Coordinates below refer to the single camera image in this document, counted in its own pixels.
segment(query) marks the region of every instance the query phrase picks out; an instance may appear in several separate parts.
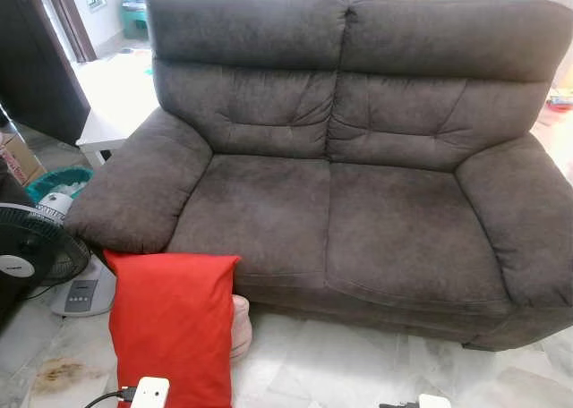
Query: sofa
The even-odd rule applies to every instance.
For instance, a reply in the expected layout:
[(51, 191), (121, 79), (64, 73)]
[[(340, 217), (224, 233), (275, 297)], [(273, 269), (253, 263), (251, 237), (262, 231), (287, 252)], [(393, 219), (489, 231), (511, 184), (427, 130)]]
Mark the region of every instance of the sofa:
[(468, 348), (573, 324), (573, 190), (529, 133), (569, 9), (147, 5), (160, 108), (73, 203), (72, 233), (238, 254), (251, 302)]

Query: sofa backrest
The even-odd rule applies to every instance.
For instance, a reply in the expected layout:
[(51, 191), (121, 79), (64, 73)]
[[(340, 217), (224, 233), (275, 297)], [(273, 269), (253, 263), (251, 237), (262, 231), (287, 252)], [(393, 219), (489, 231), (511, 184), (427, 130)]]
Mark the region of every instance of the sofa backrest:
[(334, 161), (452, 170), (527, 132), (571, 38), (541, 0), (358, 0), (329, 124)]
[(160, 105), (215, 152), (324, 156), (346, 0), (147, 0)]
[(147, 0), (160, 105), (215, 152), (451, 171), (533, 125), (573, 29), (541, 0)]

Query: sofa armrest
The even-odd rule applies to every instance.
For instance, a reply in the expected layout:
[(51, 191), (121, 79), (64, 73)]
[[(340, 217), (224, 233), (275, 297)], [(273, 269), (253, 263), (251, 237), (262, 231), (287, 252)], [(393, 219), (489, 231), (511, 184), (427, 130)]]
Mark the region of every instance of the sofa armrest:
[(573, 305), (573, 189), (531, 135), (471, 156), (458, 182), (521, 306)]
[(191, 126), (158, 108), (94, 174), (64, 227), (115, 251), (161, 251), (211, 156)]

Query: floor stain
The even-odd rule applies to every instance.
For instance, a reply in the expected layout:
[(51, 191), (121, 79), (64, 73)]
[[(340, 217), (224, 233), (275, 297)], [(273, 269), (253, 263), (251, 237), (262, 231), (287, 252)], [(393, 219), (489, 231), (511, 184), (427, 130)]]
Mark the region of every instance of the floor stain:
[(103, 372), (76, 359), (60, 358), (45, 361), (32, 386), (33, 395), (60, 393), (84, 379), (100, 378)]

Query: laundry basket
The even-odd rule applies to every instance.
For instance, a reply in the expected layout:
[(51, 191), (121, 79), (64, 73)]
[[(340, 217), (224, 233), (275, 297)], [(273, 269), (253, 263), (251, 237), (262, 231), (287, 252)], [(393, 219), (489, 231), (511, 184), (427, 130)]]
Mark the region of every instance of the laundry basket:
[(145, 0), (123, 0), (120, 16), (126, 38), (148, 38)]
[(26, 188), (26, 192), (36, 204), (53, 192), (64, 193), (75, 199), (92, 176), (93, 171), (83, 166), (60, 168), (40, 176)]

